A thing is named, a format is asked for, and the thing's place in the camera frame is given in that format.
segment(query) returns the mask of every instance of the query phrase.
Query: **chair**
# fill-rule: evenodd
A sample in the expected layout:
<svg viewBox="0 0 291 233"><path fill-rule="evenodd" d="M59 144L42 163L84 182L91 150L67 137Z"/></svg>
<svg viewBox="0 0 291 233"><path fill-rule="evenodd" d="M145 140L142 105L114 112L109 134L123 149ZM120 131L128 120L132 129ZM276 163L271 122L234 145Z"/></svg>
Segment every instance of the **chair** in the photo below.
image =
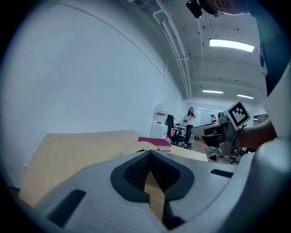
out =
<svg viewBox="0 0 291 233"><path fill-rule="evenodd" d="M174 117L172 115L168 115L168 118L166 120L166 125L168 126L168 132L167 135L172 140L173 145L178 144L178 142L183 142L185 138L183 136L180 136L181 129L175 129L174 128ZM170 136L171 130L174 129L175 134L174 136Z"/></svg>

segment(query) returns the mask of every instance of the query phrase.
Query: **white wall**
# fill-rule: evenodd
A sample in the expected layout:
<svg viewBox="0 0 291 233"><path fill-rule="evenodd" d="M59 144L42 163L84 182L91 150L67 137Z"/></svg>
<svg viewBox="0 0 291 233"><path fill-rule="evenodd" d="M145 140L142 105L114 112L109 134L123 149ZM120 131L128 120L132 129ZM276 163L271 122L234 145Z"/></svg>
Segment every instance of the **white wall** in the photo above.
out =
<svg viewBox="0 0 291 233"><path fill-rule="evenodd" d="M164 77L171 49L140 9L125 0L59 3L26 21L2 66L2 161L15 186L49 132L149 135L160 102L184 114L173 66Z"/></svg>

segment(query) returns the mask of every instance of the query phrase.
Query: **fluorescent light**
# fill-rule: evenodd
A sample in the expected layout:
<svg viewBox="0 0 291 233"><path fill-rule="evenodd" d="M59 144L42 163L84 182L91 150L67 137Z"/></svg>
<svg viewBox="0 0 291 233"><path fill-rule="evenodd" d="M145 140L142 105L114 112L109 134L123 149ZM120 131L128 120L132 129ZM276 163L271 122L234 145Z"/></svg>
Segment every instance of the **fluorescent light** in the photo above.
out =
<svg viewBox="0 0 291 233"><path fill-rule="evenodd" d="M217 40L217 39L210 39L209 40L209 46L211 47L227 47L227 48L233 48L233 49L241 49L248 52L253 52L254 46L247 45L240 42L235 41L226 41L226 40Z"/></svg>
<svg viewBox="0 0 291 233"><path fill-rule="evenodd" d="M254 97L251 97L251 96L244 96L244 95L241 95L241 94L237 94L236 96L245 97L245 98L249 98L249 99L253 99L254 98Z"/></svg>
<svg viewBox="0 0 291 233"><path fill-rule="evenodd" d="M223 94L223 91L210 91L210 90L203 90L202 92Z"/></svg>

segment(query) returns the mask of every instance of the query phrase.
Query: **black slot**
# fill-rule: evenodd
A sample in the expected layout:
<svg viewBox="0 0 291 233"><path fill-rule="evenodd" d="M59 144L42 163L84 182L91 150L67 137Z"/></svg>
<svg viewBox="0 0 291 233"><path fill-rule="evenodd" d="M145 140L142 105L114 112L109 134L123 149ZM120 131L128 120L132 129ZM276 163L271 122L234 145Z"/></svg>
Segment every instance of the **black slot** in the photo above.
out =
<svg viewBox="0 0 291 233"><path fill-rule="evenodd" d="M76 189L71 191L58 205L48 214L47 218L59 227L63 227L69 220L86 192Z"/></svg>
<svg viewBox="0 0 291 233"><path fill-rule="evenodd" d="M125 180L132 186L144 191L146 178L150 173L149 156L133 163L124 172Z"/></svg>
<svg viewBox="0 0 291 233"><path fill-rule="evenodd" d="M169 230L172 230L184 224L185 221L182 218L173 215L170 204L167 202L164 205L163 223Z"/></svg>
<svg viewBox="0 0 291 233"><path fill-rule="evenodd" d="M226 172L218 169L213 169L210 173L216 174L218 176L226 177L226 178L231 178L233 175L233 172Z"/></svg>

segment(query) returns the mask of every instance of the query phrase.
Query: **red book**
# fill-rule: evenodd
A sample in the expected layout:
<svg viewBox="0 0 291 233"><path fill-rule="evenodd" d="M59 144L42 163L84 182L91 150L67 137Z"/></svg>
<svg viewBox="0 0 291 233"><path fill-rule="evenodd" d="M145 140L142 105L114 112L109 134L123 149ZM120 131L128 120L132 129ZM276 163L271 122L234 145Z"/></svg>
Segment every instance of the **red book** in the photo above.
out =
<svg viewBox="0 0 291 233"><path fill-rule="evenodd" d="M161 151L171 151L171 144L166 139L150 138L150 137L138 137L139 142L149 142L158 147Z"/></svg>

